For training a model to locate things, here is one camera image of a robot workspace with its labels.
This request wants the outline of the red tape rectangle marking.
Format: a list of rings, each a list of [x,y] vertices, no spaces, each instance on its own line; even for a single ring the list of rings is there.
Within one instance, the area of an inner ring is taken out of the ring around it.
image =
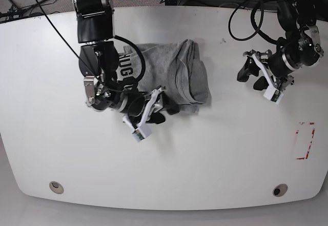
[[[300,122],[296,133],[293,157],[296,160],[306,160],[309,157],[315,134],[315,122]]]

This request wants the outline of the black tripod stand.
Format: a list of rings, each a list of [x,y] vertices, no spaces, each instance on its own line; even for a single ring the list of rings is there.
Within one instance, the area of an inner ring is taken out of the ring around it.
[[[38,7],[43,7],[47,5],[53,5],[58,0],[40,0],[38,4],[27,5],[24,7],[19,7],[14,0],[7,0],[11,6],[7,12],[1,12],[1,24],[24,19],[32,15],[32,11]]]

